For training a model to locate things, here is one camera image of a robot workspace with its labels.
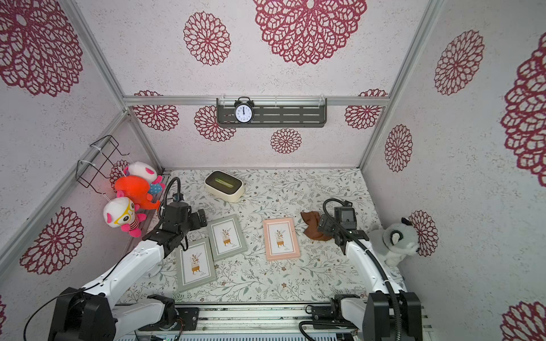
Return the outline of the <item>brown cloth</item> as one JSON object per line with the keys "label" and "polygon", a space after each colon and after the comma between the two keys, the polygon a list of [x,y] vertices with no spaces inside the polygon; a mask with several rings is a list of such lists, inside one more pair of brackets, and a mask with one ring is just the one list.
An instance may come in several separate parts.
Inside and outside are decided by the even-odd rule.
{"label": "brown cloth", "polygon": [[319,223],[323,218],[317,211],[311,212],[301,212],[300,213],[302,220],[307,224],[307,228],[304,230],[304,234],[315,241],[329,241],[333,239],[333,236],[330,234],[325,234],[323,231],[319,230]]}

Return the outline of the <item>green picture frame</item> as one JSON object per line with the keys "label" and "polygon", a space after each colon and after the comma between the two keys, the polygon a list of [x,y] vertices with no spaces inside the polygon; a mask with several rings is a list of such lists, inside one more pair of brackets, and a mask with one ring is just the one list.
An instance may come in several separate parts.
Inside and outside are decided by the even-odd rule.
{"label": "green picture frame", "polygon": [[207,226],[213,260],[220,261],[247,251],[237,215],[213,220]]}
{"label": "green picture frame", "polygon": [[176,251],[178,291],[187,291],[217,279],[209,238],[189,242]]}

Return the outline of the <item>pink picture frame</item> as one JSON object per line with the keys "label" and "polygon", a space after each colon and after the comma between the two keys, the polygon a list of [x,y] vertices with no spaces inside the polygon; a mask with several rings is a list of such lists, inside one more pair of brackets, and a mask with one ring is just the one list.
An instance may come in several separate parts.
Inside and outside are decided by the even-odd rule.
{"label": "pink picture frame", "polygon": [[291,217],[264,220],[263,229],[267,261],[301,257],[294,220]]}

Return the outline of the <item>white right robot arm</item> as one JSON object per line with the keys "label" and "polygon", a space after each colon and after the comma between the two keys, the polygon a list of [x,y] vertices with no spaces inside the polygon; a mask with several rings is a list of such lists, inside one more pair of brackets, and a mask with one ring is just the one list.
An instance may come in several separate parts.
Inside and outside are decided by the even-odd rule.
{"label": "white right robot arm", "polygon": [[362,340],[422,340],[422,304],[392,275],[401,261],[420,249],[413,223],[402,218],[387,228],[358,229],[352,203],[334,199],[318,231],[331,236],[361,276],[368,296],[337,295],[332,299],[332,327],[359,329]]}

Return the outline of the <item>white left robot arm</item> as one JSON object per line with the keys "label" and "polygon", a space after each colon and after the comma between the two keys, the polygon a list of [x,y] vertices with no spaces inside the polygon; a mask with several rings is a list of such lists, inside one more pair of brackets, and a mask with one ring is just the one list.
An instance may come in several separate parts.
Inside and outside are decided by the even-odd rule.
{"label": "white left robot arm", "polygon": [[187,247],[187,234],[206,227],[204,210],[187,203],[166,206],[158,225],[116,265],[83,288],[67,288],[55,303],[50,340],[117,340],[144,328],[171,329],[179,314],[172,298],[154,294],[132,305],[117,302],[170,253]]}

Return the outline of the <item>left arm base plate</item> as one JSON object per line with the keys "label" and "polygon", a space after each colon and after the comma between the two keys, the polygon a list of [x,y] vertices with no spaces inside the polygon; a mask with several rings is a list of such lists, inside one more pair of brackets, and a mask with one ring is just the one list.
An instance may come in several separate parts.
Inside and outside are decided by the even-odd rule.
{"label": "left arm base plate", "polygon": [[193,331],[196,329],[199,317],[198,308],[178,307],[173,298],[159,294],[150,295],[148,298],[162,302],[165,305],[164,313],[158,322],[139,328],[139,331]]}

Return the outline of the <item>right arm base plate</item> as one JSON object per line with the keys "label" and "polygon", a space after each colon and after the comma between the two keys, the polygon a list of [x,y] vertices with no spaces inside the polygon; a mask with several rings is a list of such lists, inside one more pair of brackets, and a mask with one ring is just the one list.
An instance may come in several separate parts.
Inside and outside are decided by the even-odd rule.
{"label": "right arm base plate", "polygon": [[314,322],[338,323],[340,321],[338,311],[333,303],[307,305],[304,311]]}

